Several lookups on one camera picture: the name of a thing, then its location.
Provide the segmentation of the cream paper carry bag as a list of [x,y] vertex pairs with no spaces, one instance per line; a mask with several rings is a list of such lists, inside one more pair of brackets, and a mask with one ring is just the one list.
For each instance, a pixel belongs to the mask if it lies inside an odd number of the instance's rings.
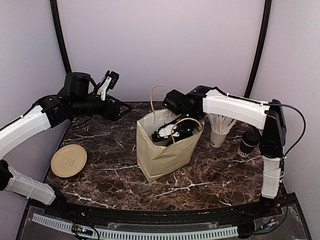
[[[205,126],[203,120],[175,114],[167,108],[155,110],[153,91],[160,87],[156,85],[150,91],[151,113],[136,122],[137,164],[150,183],[190,162]],[[166,124],[177,126],[179,137],[153,142],[152,134]]]

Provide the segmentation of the white straws bundle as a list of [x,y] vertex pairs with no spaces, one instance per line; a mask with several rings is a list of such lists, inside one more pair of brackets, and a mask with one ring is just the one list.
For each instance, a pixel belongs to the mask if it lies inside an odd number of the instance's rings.
[[217,114],[207,114],[209,122],[211,124],[211,129],[220,135],[226,135],[229,133],[231,128],[237,122],[236,119],[232,119],[226,116]]

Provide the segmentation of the black paper coffee cup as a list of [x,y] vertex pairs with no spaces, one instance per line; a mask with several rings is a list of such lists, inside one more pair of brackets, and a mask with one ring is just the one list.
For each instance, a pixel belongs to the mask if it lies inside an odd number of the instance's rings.
[[256,145],[247,145],[242,142],[238,148],[238,154],[241,157],[246,158],[253,152],[255,148],[256,148]]

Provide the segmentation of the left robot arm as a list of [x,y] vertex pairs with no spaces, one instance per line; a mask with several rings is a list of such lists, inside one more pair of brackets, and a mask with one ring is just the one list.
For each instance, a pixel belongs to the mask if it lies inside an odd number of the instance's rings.
[[107,94],[116,85],[119,74],[107,71],[99,83],[83,72],[67,73],[57,94],[46,95],[31,108],[0,129],[0,189],[50,206],[60,218],[67,218],[70,206],[55,187],[41,183],[11,167],[4,157],[33,136],[52,129],[77,116],[101,116],[118,121],[132,110],[128,104]]

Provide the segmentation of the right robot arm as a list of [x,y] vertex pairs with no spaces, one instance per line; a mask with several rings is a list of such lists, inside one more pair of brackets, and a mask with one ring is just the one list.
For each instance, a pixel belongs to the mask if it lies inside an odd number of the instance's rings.
[[220,115],[246,123],[262,131],[259,150],[263,158],[262,201],[255,205],[255,213],[266,217],[275,208],[285,158],[286,122],[285,104],[274,99],[271,102],[253,100],[225,93],[216,87],[199,85],[187,94],[171,90],[164,98],[163,106],[183,118],[202,120],[206,114]]

